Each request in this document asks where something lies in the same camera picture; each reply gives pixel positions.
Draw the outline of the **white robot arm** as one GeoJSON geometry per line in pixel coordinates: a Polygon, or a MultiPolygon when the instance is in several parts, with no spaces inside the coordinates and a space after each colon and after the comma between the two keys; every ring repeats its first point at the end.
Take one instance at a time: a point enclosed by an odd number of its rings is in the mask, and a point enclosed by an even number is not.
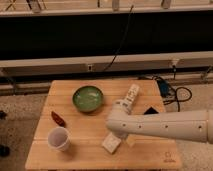
{"type": "Polygon", "coordinates": [[[213,110],[132,115],[132,106],[116,100],[106,127],[121,134],[155,136],[213,144],[213,110]]]}

